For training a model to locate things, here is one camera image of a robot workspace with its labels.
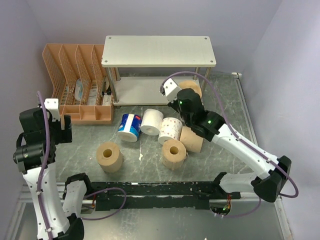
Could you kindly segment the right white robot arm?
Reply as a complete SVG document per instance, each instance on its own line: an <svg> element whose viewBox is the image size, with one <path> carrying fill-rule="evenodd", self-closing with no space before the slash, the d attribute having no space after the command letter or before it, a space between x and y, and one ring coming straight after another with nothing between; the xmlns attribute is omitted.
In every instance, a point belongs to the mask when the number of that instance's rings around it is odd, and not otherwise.
<svg viewBox="0 0 320 240"><path fill-rule="evenodd" d="M267 153L238 134L221 115L206 110L193 89L165 88L164 95L168 106L179 113L185 125L197 136L228 150L253 170L253 176L220 174L219 182L212 186L216 198L223 199L232 192L252 192L266 202L275 202L289 179L290 158Z"/></svg>

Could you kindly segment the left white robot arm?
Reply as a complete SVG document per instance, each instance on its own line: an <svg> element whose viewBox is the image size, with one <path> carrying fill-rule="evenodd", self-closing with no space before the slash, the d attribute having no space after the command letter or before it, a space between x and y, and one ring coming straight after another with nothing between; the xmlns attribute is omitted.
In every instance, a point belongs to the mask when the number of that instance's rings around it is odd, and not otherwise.
<svg viewBox="0 0 320 240"><path fill-rule="evenodd" d="M73 175L59 195L56 181L56 146L72 142L72 124L64 116L64 126L53 112L31 108L20 113L23 132L16 141L13 161L31 193L39 240L82 240L85 228L81 219L82 201L94 192L85 173Z"/></svg>

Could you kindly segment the brown paper roll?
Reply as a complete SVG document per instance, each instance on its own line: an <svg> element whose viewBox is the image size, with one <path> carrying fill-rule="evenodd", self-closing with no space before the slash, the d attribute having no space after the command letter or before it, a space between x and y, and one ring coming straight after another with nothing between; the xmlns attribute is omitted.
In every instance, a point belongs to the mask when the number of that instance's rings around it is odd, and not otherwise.
<svg viewBox="0 0 320 240"><path fill-rule="evenodd" d="M187 151L193 153L200 153L204 139L196 135L191 128L183 126L180 135L180 141Z"/></svg>

